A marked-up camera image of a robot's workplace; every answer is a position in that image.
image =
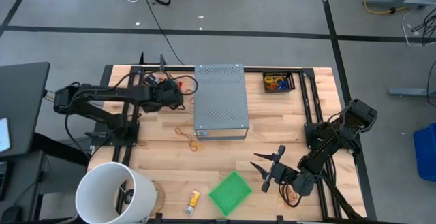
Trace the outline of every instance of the concrete floor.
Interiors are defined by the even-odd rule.
[[[4,19],[16,0],[1,1],[0,19]],[[365,12],[362,0],[329,1],[338,35],[402,36],[400,21],[406,12],[376,16]],[[330,32],[322,0],[172,0],[169,7],[152,8],[163,29],[325,35],[324,39],[195,34],[168,38],[186,64],[332,67],[341,91],[332,42],[326,39]],[[420,24],[431,9],[415,11],[408,23]],[[145,0],[23,0],[9,26],[157,29]],[[137,63],[141,52],[146,61],[155,62],[163,54],[167,62],[177,64],[162,35],[3,29],[7,31],[0,37],[0,65],[48,61],[50,90],[73,81],[98,84],[104,65]],[[435,48],[361,41],[340,41],[339,47],[351,96],[379,112],[374,128],[362,137],[377,218],[434,223],[436,183],[417,175],[412,134],[433,122],[436,110],[424,99],[392,98],[386,91],[395,86],[425,87]],[[66,139],[63,119],[52,111],[51,103],[44,101],[37,131],[56,140]],[[72,116],[69,124],[77,137],[93,129],[91,121],[77,116]],[[72,216],[74,189],[84,169],[50,160],[56,161],[52,165],[58,169],[52,173],[52,179],[58,182],[51,184],[68,191],[44,197],[41,217]]]

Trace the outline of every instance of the wood grain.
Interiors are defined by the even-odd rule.
[[[131,66],[113,67],[110,86],[130,71]],[[324,119],[341,109],[331,68],[315,68],[316,83]],[[174,77],[191,72],[172,72]],[[130,167],[158,182],[166,198],[161,209],[169,219],[222,219],[224,216],[208,197],[230,172],[237,170],[247,181],[253,193],[227,219],[275,220],[283,215],[285,220],[321,220],[317,190],[304,197],[297,208],[288,207],[281,199],[278,186],[271,184],[267,193],[260,191],[262,177],[250,164],[255,162],[269,169],[271,162],[256,157],[254,153],[275,153],[279,145],[286,146],[281,162],[296,167],[300,158],[309,151],[306,147],[303,124],[305,112],[298,76],[294,76],[296,90],[289,93],[264,92],[261,73],[246,73],[247,100],[250,129],[245,140],[200,142],[197,152],[192,152],[187,138],[177,135],[174,129],[193,133],[194,96],[185,96],[186,110],[143,114],[140,117],[138,144],[133,149]],[[182,90],[193,88],[189,79],[181,80]],[[311,102],[313,120],[316,121],[309,79],[305,80]],[[121,112],[122,103],[106,102],[104,109]],[[89,169],[112,160],[113,147],[101,148],[92,158]],[[339,151],[334,160],[337,167],[337,186],[359,214],[365,215],[362,195],[354,167],[353,157],[345,150]],[[192,217],[184,213],[192,190],[201,192]],[[330,194],[326,189],[328,209],[332,216]]]

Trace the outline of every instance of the green tray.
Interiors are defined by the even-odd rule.
[[[250,186],[238,172],[233,171],[209,193],[209,197],[224,216],[228,216],[250,194]]]

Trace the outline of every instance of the white bucket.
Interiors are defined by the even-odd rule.
[[[134,183],[134,195],[125,211],[118,214],[114,198],[121,184],[129,179]],[[156,198],[156,188],[146,176],[121,163],[110,162],[95,167],[80,181],[76,209],[83,221],[90,224],[137,223],[149,217]]]

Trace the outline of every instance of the blue bin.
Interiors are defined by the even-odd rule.
[[[414,133],[416,164],[422,179],[436,182],[436,123]]]

